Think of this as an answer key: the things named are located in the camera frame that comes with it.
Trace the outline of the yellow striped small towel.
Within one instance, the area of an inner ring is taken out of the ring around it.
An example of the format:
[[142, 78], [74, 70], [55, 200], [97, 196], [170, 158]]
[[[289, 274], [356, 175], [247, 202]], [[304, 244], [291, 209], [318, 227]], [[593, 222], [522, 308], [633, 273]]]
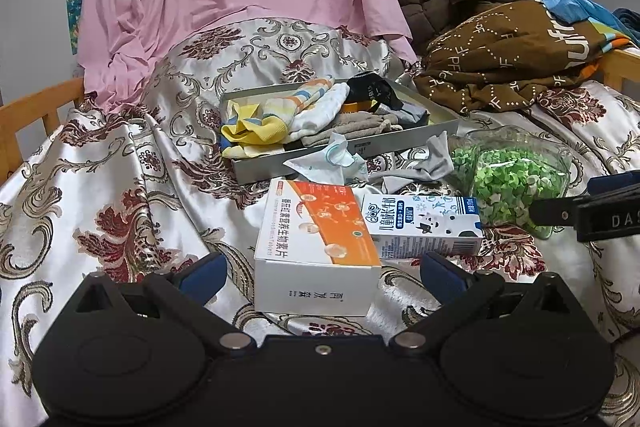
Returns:
[[224, 139], [241, 145], [273, 145], [282, 142], [295, 116], [334, 85], [333, 80], [314, 79], [287, 96], [268, 98], [265, 102], [239, 104], [231, 102], [230, 117], [221, 127]]

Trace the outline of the white gauze baby towel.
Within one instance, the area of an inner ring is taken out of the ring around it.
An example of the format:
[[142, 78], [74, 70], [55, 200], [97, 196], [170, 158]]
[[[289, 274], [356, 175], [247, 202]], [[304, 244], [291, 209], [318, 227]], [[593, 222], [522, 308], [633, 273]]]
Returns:
[[291, 126], [284, 143], [291, 143], [306, 136], [319, 133], [336, 117], [349, 95], [349, 85], [346, 82], [334, 84], [334, 86], [322, 95], [318, 101], [298, 113]]

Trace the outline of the black dark garment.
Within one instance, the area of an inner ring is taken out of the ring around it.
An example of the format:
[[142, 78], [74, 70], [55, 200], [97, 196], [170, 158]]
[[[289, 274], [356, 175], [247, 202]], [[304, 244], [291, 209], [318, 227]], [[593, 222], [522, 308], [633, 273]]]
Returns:
[[402, 102], [399, 100], [392, 85], [375, 72], [363, 72], [347, 80], [349, 94], [345, 98], [346, 103], [360, 103], [365, 101], [375, 101], [390, 109], [402, 109]]

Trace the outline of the blue white milk carton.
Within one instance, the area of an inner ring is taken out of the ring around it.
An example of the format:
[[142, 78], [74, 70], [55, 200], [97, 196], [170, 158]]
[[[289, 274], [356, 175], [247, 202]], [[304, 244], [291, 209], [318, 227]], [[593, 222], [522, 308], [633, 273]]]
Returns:
[[476, 256], [484, 239], [473, 197], [368, 194], [361, 213], [383, 259]]

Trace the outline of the bag of green stars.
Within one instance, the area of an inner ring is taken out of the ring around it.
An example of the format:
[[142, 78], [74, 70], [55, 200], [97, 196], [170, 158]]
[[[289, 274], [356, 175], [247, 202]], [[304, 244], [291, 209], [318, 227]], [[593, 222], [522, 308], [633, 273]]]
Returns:
[[554, 142], [502, 126], [453, 136], [448, 146], [450, 184], [476, 200], [483, 225], [515, 225], [537, 239], [552, 235], [549, 225], [534, 223], [529, 207], [563, 197], [570, 184], [570, 158]]

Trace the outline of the floral satin sofa cover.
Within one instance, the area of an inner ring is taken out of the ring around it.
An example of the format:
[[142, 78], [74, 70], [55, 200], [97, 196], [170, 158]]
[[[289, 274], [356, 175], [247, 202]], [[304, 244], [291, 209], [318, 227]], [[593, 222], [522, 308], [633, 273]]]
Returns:
[[[365, 317], [255, 311], [253, 251], [268, 182], [240, 185], [218, 145], [219, 100], [240, 91], [312, 78], [403, 70], [383, 40], [299, 20], [258, 18], [202, 31], [156, 64], [140, 104], [117, 113], [71, 109], [1, 187], [1, 426], [38, 426], [46, 413], [32, 384], [32, 357], [82, 279], [92, 272], [134, 283], [209, 254], [229, 261], [209, 303], [256, 340], [269, 334], [382, 335], [438, 307], [419, 283], [418, 260], [383, 261]], [[588, 179], [639, 169], [639, 103], [589, 81], [544, 93], [520, 112], [474, 112], [460, 131], [510, 124], [559, 144], [572, 162], [570, 195]], [[524, 231], [488, 231], [479, 258], [454, 258], [530, 282], [563, 279], [603, 336], [639, 330], [639, 236], [579, 244], [571, 229], [541, 241]]]

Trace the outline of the grey loose sock cloth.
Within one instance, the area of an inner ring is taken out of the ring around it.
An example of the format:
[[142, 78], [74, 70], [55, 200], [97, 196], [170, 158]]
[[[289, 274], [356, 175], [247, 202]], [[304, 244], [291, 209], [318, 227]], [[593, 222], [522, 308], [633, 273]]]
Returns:
[[426, 156], [413, 159], [408, 167], [371, 171], [368, 174], [369, 183], [381, 182], [384, 193], [396, 194], [412, 182], [438, 182], [454, 172], [447, 131], [430, 136], [424, 150]]

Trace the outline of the orange white medicine box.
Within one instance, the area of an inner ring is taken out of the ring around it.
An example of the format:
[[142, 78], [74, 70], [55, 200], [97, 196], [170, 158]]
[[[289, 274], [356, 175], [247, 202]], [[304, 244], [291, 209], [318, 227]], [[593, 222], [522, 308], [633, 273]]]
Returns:
[[352, 189], [273, 179], [254, 252], [262, 313], [363, 317], [382, 265]]

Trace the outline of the colourful cartoon cloth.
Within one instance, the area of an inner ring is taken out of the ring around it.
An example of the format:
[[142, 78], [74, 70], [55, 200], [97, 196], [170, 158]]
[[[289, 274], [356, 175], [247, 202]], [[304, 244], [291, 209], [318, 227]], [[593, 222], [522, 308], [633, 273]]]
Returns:
[[270, 98], [262, 103], [230, 102], [228, 120], [221, 134], [231, 144], [242, 146], [270, 146], [280, 144], [288, 135], [294, 117], [303, 103], [292, 96]]

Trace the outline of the brown dotted pattern blanket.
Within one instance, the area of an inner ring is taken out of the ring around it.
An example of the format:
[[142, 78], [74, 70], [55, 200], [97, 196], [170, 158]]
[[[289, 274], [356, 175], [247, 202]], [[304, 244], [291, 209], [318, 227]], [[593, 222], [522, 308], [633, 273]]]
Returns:
[[631, 38], [593, 18], [569, 24], [540, 1], [503, 3], [432, 40], [414, 84], [461, 115], [510, 112], [548, 90], [579, 86], [603, 55], [630, 46]]

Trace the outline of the packaged face mask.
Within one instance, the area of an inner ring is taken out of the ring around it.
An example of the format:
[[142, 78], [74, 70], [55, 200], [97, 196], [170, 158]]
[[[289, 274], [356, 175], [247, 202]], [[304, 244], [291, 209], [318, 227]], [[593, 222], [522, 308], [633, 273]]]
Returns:
[[289, 159], [284, 165], [315, 184], [347, 185], [368, 181], [366, 162], [359, 154], [350, 153], [347, 139], [336, 133], [322, 150]]

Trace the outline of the grey folded cloth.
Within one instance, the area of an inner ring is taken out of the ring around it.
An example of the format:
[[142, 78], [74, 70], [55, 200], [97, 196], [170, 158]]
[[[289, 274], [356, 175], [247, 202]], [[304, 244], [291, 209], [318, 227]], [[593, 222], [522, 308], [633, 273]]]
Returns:
[[430, 113], [425, 107], [409, 102], [402, 103], [400, 109], [392, 109], [390, 106], [380, 104], [375, 114], [393, 118], [403, 128], [426, 126], [430, 119]]

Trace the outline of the beige drawstring pouch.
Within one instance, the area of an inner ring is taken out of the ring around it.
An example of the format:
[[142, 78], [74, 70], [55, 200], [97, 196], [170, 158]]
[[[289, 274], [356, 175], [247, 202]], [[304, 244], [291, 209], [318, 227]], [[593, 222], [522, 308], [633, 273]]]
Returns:
[[304, 136], [300, 138], [300, 142], [303, 146], [310, 147], [328, 144], [333, 133], [352, 140], [401, 130], [402, 126], [394, 115], [376, 115], [366, 112], [338, 114], [326, 129]]

